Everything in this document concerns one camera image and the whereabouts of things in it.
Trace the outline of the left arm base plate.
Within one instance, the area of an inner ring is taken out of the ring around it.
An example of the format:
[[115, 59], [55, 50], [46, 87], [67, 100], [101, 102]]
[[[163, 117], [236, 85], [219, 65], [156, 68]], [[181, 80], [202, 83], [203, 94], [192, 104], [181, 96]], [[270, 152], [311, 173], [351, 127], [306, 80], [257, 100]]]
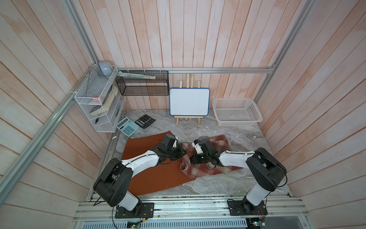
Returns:
[[152, 202], [139, 202], [137, 206], [129, 211], [126, 208], [121, 206], [117, 206], [117, 211], [115, 214], [116, 219], [134, 219], [134, 218], [143, 218], [149, 219], [153, 217], [154, 212], [154, 203]]

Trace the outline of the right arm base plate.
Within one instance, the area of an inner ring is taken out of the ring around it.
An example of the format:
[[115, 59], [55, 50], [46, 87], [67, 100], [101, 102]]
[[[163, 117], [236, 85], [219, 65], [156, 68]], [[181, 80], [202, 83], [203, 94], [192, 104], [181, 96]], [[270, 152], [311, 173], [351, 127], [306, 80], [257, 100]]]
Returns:
[[254, 206], [246, 198], [243, 200], [228, 199], [227, 204], [231, 216], [266, 216], [268, 214], [266, 203], [263, 200], [258, 206]]

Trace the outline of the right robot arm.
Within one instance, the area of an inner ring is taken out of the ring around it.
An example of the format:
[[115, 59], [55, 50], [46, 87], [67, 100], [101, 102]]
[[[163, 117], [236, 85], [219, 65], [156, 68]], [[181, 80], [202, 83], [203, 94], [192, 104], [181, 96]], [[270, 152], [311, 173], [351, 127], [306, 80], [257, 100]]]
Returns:
[[195, 140], [192, 146], [197, 152], [190, 158], [193, 164], [211, 163], [220, 167], [250, 169], [256, 184], [241, 203], [247, 214], [256, 207], [263, 207], [263, 199], [275, 191], [287, 176], [286, 168], [264, 148], [250, 152], [218, 151], [209, 140]]

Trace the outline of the red plaid skirt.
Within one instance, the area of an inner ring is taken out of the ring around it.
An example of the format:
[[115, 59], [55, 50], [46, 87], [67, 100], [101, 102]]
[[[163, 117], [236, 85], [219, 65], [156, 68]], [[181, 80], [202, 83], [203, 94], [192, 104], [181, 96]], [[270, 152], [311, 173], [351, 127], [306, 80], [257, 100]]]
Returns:
[[[228, 139], [225, 135], [217, 135], [208, 138], [211, 144], [216, 150], [229, 150], [230, 146]], [[196, 149], [191, 143], [182, 143], [183, 149], [186, 151], [181, 159], [182, 163], [180, 165], [180, 171], [183, 172], [189, 178], [203, 177], [207, 175], [217, 175], [222, 173], [227, 173], [230, 171], [241, 170], [240, 167], [221, 167], [212, 164], [211, 162], [203, 164], [193, 164], [190, 158], [196, 155]]]

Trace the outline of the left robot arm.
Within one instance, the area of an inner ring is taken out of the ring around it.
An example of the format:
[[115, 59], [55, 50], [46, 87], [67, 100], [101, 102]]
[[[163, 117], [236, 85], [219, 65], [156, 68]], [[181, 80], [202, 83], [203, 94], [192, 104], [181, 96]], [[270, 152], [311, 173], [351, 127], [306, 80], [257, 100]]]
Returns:
[[186, 155], [176, 136], [166, 134], [161, 143], [131, 159], [111, 159], [93, 184], [92, 189], [109, 206], [132, 215], [141, 211], [141, 200], [128, 191], [131, 180], [139, 173], [156, 167], [167, 159], [176, 161]]

